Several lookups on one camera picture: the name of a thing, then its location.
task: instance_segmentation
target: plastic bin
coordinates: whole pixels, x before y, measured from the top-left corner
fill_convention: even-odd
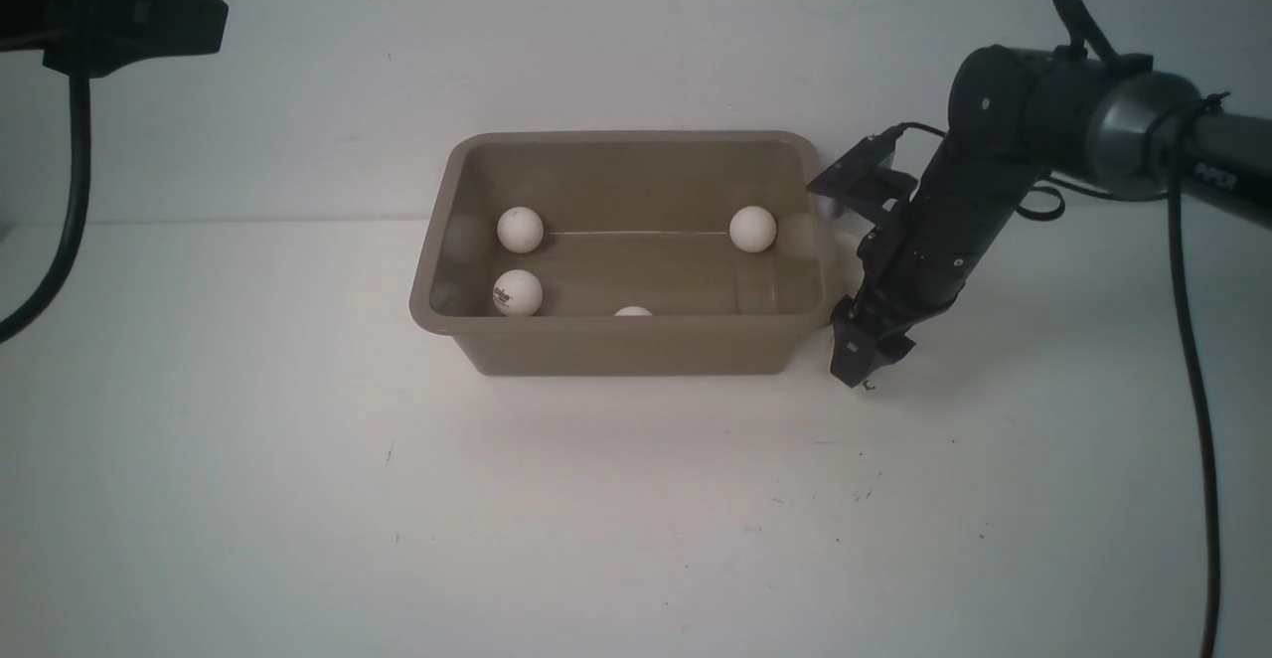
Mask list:
[[[805,183],[812,143],[785,132],[486,134],[450,155],[411,291],[411,314],[488,375],[781,372],[842,297],[836,246]],[[742,206],[778,241],[729,241]],[[510,206],[547,227],[528,255],[495,237]],[[538,276],[538,314],[491,299],[511,269]],[[641,305],[653,317],[614,317]]]

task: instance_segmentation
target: black power cord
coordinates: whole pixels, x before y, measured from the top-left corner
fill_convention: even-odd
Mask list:
[[[1117,196],[1096,188],[1081,186],[1047,174],[1042,182],[1100,199],[1104,201],[1119,201],[1124,204],[1144,204],[1150,201],[1166,201],[1166,237],[1170,251],[1170,286],[1174,295],[1175,321],[1179,325],[1179,341],[1184,351],[1184,368],[1188,372],[1188,386],[1192,392],[1193,410],[1197,415],[1197,439],[1201,447],[1202,494],[1206,514],[1206,617],[1202,626],[1201,658],[1212,658],[1215,654],[1215,639],[1219,635],[1219,606],[1221,598],[1222,566],[1220,561],[1219,541],[1219,477],[1215,462],[1215,438],[1210,425],[1210,402],[1206,398],[1206,384],[1201,373],[1201,358],[1197,354],[1197,339],[1193,335],[1192,308],[1188,304],[1188,283],[1184,276],[1184,243],[1183,243],[1183,149],[1188,132],[1208,111],[1220,108],[1220,103],[1227,97],[1226,93],[1213,93],[1206,99],[1189,102],[1177,109],[1168,111],[1160,120],[1166,120],[1175,115],[1182,115],[1179,127],[1172,140],[1170,149],[1170,174],[1166,182],[1166,191],[1145,196],[1141,199]],[[945,139],[945,132],[931,125],[903,123],[903,129],[926,131]],[[1053,196],[1060,205],[1049,211],[1032,211],[1021,206],[1016,209],[1023,218],[1038,221],[1052,221],[1065,213],[1065,197],[1053,187],[1035,183],[1030,192],[1040,192]]]
[[[935,125],[906,122],[901,125],[901,129],[904,130],[913,129],[916,131],[923,131],[931,134],[932,136],[945,139],[945,132],[941,131],[940,129],[936,129]],[[1118,196],[1116,193],[1109,193],[1108,191],[1100,191],[1098,188],[1082,186],[1081,183],[1074,183],[1071,181],[1065,181],[1063,178],[1056,178],[1053,174],[1046,174],[1046,177],[1040,178],[1040,182],[1052,183],[1052,186],[1058,186],[1067,191],[1072,191],[1074,193],[1079,193],[1081,196],[1090,196],[1091,199],[1099,199],[1102,201],[1118,201],[1122,204],[1146,204],[1149,201],[1166,200],[1166,193],[1154,193],[1152,196],[1145,196],[1142,199],[1136,199],[1131,196]],[[1058,201],[1058,205],[1049,211],[1032,211],[1030,209],[1025,209],[1025,206],[1021,206],[1020,209],[1016,210],[1016,214],[1021,215],[1021,218],[1030,219],[1032,221],[1053,221],[1054,219],[1058,219],[1060,215],[1065,214],[1065,197],[1060,193],[1060,191],[1043,186],[1043,183],[1035,183],[1029,191],[1032,193],[1044,193],[1047,196],[1051,196],[1056,199],[1056,201]]]
[[[1219,635],[1220,603],[1220,542],[1219,542],[1219,477],[1215,470],[1215,437],[1210,426],[1210,403],[1206,400],[1206,383],[1201,374],[1201,359],[1197,354],[1197,339],[1193,335],[1192,309],[1188,304],[1188,283],[1184,277],[1183,242],[1183,150],[1184,139],[1196,123],[1208,111],[1219,109],[1226,93],[1212,93],[1199,102],[1191,102],[1172,113],[1182,113],[1179,129],[1170,149],[1170,174],[1166,182],[1166,241],[1170,246],[1170,286],[1175,297],[1175,321],[1179,325],[1179,341],[1184,350],[1184,367],[1188,370],[1188,386],[1192,391],[1193,410],[1197,414],[1197,438],[1201,443],[1202,491],[1206,505],[1206,622],[1202,630],[1201,655],[1211,658],[1215,654],[1215,639]]]
[[[71,98],[71,183],[66,200],[66,220],[62,224],[62,238],[57,243],[57,253],[48,266],[48,272],[39,281],[36,291],[11,316],[0,321],[0,342],[5,342],[27,328],[48,308],[70,276],[75,256],[79,255],[80,241],[88,221],[88,196],[92,178],[92,109],[89,106],[89,81],[86,75],[75,74],[70,78]]]

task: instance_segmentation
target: white backdrop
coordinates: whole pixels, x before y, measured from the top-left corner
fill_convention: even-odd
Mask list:
[[[418,218],[487,131],[786,129],[837,154],[943,123],[974,47],[1065,41],[1049,0],[226,1],[220,55],[95,84],[97,221]],[[1088,3],[1119,50],[1272,115],[1272,0]],[[0,56],[0,224],[60,221],[65,102]]]

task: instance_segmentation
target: robotic arm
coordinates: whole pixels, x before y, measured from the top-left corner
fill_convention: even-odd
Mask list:
[[[1152,70],[1152,57],[1113,52],[1081,0],[1053,1],[1067,46],[983,47],[963,61],[950,131],[922,183],[880,168],[907,125],[859,143],[809,183],[875,224],[857,248],[861,290],[832,314],[831,372],[846,384],[909,353],[909,327],[954,304],[1033,183],[1052,172],[1122,199],[1177,181],[1272,228],[1272,120],[1222,113],[1217,97]]]

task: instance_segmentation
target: white table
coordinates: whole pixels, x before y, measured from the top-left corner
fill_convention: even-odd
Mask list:
[[[1272,645],[1272,234],[1189,205],[1222,655]],[[108,224],[0,346],[0,654],[1196,655],[1163,206],[1014,221],[874,392],[495,379],[425,221]],[[0,311],[55,228],[0,244]]]

